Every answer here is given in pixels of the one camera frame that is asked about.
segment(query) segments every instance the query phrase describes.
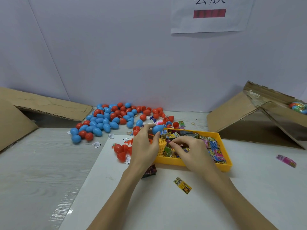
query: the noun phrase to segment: yellow tray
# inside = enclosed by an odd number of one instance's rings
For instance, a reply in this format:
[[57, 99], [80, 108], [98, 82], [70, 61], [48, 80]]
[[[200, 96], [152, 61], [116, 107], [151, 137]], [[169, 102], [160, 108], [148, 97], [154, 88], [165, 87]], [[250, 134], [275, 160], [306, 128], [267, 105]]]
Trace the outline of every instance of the yellow tray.
[[[173, 128], [164, 128], [166, 130], [174, 130]], [[197, 132], [201, 136], [206, 136], [206, 137], [212, 137], [216, 139], [217, 143], [219, 143], [221, 147], [221, 152], [226, 160], [227, 164], [216, 164], [216, 166], [223, 172], [228, 172], [232, 166], [232, 162], [228, 156], [228, 153], [225, 149], [225, 146], [222, 142], [222, 139], [220, 135], [216, 132], [208, 132], [208, 131], [193, 131], [193, 130], [183, 130], [183, 131], [192, 131], [192, 132]], [[180, 158], [176, 158], [175, 155], [173, 157], [165, 157], [163, 156], [163, 151], [166, 146], [166, 141], [164, 139], [159, 139], [159, 152], [158, 156], [156, 157], [154, 163], [161, 163], [161, 164], [168, 164], [168, 165], [178, 165], [178, 166], [185, 166], [183, 161]]]

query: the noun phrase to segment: person's left hand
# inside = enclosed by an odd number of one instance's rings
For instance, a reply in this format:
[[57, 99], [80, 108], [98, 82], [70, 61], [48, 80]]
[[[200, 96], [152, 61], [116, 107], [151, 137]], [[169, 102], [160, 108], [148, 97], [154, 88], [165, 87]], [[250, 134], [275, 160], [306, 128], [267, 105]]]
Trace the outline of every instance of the person's left hand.
[[142, 175], [152, 165], [159, 151], [159, 137], [158, 131], [153, 138], [152, 144], [149, 143], [148, 131], [153, 128], [155, 124], [145, 124], [139, 133], [133, 138], [132, 156], [130, 165], [139, 170]]

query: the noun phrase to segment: person's right hand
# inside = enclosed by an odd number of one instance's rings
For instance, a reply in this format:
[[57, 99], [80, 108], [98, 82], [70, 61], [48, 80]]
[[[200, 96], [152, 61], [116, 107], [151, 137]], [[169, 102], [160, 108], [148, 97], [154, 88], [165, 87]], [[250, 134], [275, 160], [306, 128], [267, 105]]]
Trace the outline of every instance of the person's right hand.
[[[183, 143], [189, 145], [189, 152], [183, 151], [179, 146]], [[179, 136], [169, 144], [179, 154], [185, 165], [205, 180], [208, 181], [212, 176], [220, 173], [201, 139], [195, 139], [191, 136]]]

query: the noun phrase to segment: chinese character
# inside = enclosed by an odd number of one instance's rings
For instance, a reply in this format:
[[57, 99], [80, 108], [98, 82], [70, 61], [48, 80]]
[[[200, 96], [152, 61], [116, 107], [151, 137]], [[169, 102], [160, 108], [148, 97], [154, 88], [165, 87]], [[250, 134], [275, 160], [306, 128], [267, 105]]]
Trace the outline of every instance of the chinese character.
[[205, 3], [205, 5], [207, 4], [205, 0], [198, 0], [198, 2], [196, 2], [196, 5], [197, 5], [197, 4], [202, 4], [202, 3]]
[[211, 3], [216, 4], [216, 3], [218, 3], [219, 1], [222, 1], [222, 3], [225, 3], [225, 1], [223, 1], [223, 0], [218, 0], [218, 1], [217, 1], [217, 0], [214, 0], [214, 1], [211, 0], [211, 1], [210, 1], [210, 4], [211, 4]]

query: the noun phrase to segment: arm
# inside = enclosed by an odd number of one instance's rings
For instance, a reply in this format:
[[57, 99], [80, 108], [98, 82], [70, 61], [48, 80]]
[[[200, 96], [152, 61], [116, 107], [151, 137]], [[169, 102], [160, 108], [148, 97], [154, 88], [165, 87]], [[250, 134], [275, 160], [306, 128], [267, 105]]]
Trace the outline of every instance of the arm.
[[[179, 146], [182, 143], [189, 145], [190, 151], [188, 153], [184, 152]], [[230, 178], [215, 166], [202, 140], [189, 136], [180, 136], [174, 139], [170, 145], [191, 171], [197, 173], [209, 183], [240, 229], [277, 230], [241, 195], [232, 184]]]
[[124, 171], [116, 189], [87, 230], [121, 228], [136, 185], [158, 155], [160, 132], [156, 133], [152, 144], [148, 140], [149, 128], [153, 126], [155, 124], [146, 124], [134, 137], [129, 167]]

